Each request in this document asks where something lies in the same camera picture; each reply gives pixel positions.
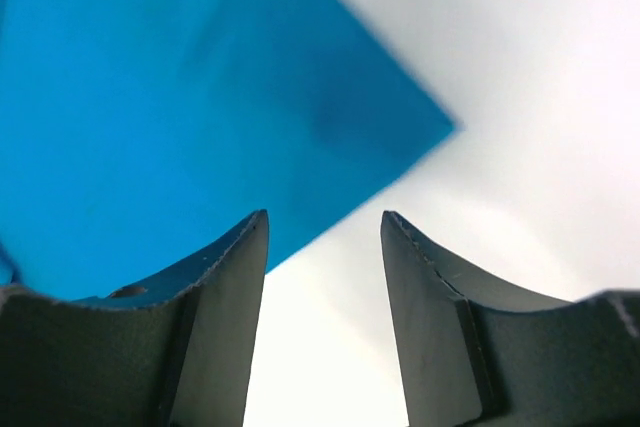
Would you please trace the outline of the blue polo shirt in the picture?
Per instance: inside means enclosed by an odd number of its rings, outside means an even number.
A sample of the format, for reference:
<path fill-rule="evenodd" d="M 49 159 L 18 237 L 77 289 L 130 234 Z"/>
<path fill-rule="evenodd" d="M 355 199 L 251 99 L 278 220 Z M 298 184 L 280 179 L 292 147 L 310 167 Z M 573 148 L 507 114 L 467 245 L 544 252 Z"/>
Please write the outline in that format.
<path fill-rule="evenodd" d="M 103 296 L 262 209 L 274 267 L 454 128 L 339 0 L 1 0 L 1 279 Z"/>

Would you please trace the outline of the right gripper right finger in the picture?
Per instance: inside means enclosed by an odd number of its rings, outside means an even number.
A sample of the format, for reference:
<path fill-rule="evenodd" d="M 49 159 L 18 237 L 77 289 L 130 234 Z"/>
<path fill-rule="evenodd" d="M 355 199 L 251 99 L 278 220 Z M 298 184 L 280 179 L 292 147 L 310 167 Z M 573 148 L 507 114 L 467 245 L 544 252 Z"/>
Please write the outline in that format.
<path fill-rule="evenodd" d="M 639 294 L 519 287 L 387 211 L 381 244 L 413 426 L 635 426 Z"/>

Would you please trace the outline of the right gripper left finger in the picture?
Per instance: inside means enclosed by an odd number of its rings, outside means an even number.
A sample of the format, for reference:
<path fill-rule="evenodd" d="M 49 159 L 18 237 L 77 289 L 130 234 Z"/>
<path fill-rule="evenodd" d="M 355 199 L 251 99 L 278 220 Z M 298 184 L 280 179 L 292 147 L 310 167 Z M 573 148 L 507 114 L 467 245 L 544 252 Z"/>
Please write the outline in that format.
<path fill-rule="evenodd" d="M 239 426 L 264 285 L 269 220 L 106 298 L 1 290 L 5 426 Z"/>

